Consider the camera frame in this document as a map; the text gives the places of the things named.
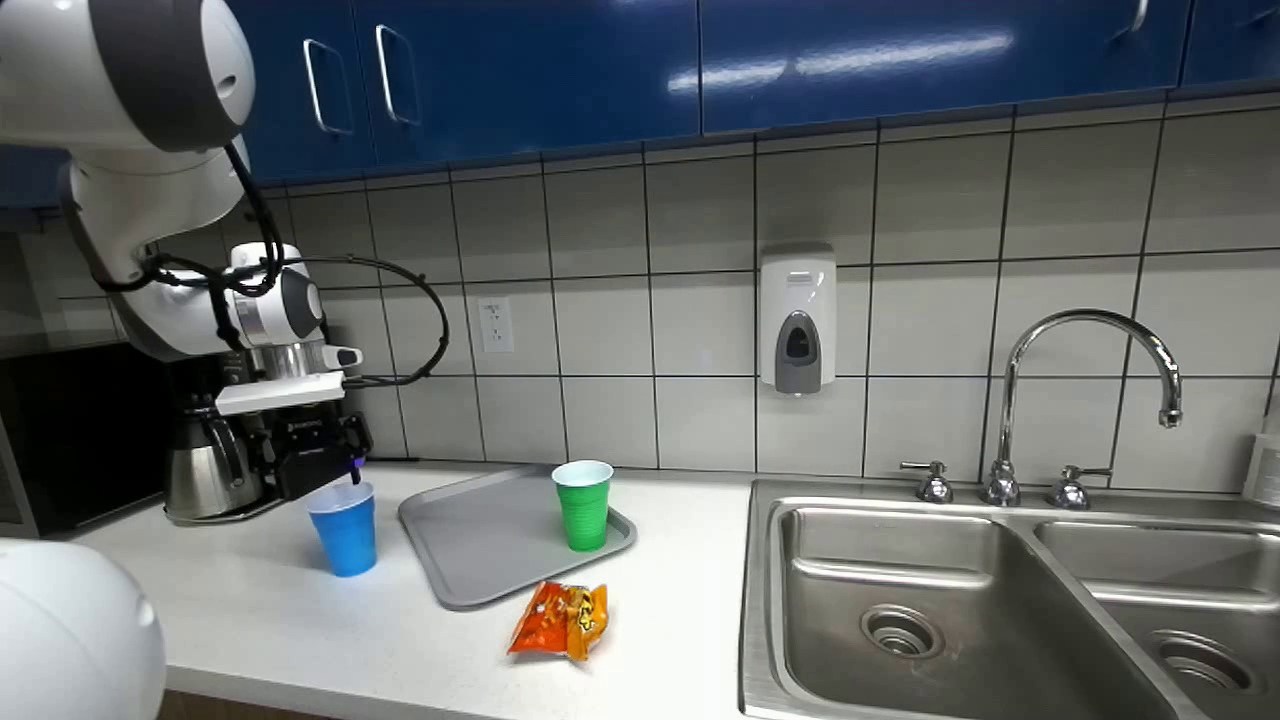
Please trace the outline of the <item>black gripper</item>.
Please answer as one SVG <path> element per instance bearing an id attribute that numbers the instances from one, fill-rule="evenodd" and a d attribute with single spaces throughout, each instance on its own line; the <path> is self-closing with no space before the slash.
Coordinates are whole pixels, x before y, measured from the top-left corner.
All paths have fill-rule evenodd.
<path id="1" fill-rule="evenodd" d="M 310 497 L 349 476 L 371 452 L 363 414 L 345 404 L 282 407 L 265 414 L 265 429 L 265 476 L 282 497 Z"/>

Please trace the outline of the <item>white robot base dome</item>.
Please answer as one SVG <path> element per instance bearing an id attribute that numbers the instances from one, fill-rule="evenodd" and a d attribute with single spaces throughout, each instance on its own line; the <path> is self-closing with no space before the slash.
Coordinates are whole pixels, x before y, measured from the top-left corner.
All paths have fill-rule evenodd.
<path id="1" fill-rule="evenodd" d="M 0 542 L 0 720 L 156 720 L 163 631 L 106 552 Z"/>

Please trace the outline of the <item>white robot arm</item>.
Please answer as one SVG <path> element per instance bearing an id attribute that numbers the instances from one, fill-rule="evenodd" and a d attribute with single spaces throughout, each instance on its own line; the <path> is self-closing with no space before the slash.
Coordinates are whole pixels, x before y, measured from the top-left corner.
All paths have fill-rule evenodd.
<path id="1" fill-rule="evenodd" d="M 301 347 L 217 392 L 221 414 L 345 399 L 355 347 L 243 151 L 256 58 L 229 0 L 0 0 L 0 140 L 70 155 L 64 209 L 100 292 L 153 359 Z"/>

